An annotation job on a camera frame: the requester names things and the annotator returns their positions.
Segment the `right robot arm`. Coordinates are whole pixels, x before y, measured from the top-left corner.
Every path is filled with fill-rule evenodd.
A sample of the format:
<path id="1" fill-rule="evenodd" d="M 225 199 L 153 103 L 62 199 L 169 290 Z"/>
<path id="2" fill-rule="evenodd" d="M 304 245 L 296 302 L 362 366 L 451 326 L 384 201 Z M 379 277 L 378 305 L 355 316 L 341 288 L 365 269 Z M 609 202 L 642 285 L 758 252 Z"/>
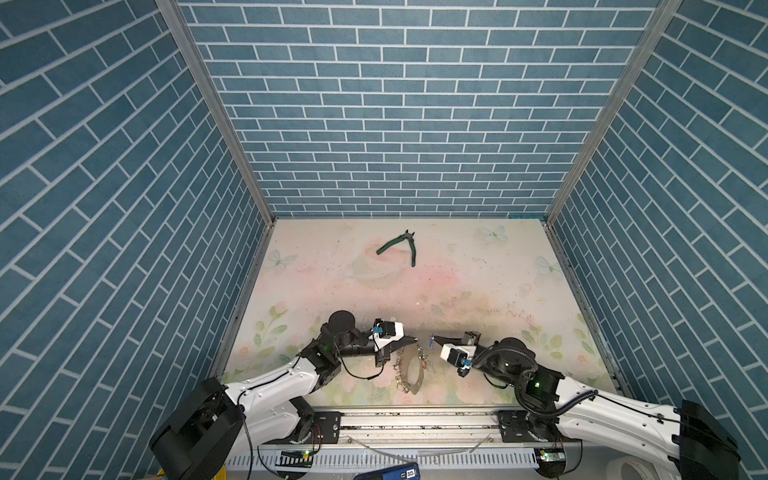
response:
<path id="1" fill-rule="evenodd" d="M 465 377 L 478 370 L 513 388 L 536 437 L 584 440 L 643 459 L 682 479 L 737 479 L 741 457 L 728 430 L 701 404 L 655 404 L 612 394 L 538 363 L 521 340 L 485 347 L 477 332 L 435 335 L 440 357 Z"/>

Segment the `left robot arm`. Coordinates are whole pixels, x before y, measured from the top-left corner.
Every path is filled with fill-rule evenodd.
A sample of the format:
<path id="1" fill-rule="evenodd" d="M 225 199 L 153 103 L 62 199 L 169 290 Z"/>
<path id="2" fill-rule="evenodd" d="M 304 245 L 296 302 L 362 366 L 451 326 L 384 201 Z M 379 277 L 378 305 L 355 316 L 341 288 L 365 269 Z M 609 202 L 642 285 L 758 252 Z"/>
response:
<path id="1" fill-rule="evenodd" d="M 149 448 L 166 478 L 211 479 L 233 452 L 303 439 L 315 415 L 306 396 L 328 385 L 346 359 L 370 356 L 381 369 L 394 352 L 416 342 L 400 322 L 377 319 L 361 331 L 351 312 L 336 311 L 284 365 L 229 384 L 203 380 L 158 427 Z"/>

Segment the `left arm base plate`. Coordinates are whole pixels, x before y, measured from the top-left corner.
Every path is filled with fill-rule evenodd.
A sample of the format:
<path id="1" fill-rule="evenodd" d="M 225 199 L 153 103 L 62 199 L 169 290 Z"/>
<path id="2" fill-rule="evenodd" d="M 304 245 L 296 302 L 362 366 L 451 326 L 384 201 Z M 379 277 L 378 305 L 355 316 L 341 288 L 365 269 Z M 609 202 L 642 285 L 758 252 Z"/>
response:
<path id="1" fill-rule="evenodd" d="M 316 411 L 312 415 L 303 416 L 298 424 L 298 441 L 310 443 L 315 437 L 323 445 L 337 444 L 341 430 L 342 413 L 339 411 Z"/>

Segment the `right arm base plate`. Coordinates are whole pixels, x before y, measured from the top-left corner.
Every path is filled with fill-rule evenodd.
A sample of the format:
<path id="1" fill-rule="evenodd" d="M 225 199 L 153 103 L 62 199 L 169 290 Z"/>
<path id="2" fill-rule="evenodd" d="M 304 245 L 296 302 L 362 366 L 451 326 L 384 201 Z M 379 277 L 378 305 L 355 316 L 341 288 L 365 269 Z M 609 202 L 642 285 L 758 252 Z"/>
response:
<path id="1" fill-rule="evenodd" d="M 503 443 L 539 442 L 539 438 L 531 431 L 525 410 L 499 410 L 496 417 Z"/>

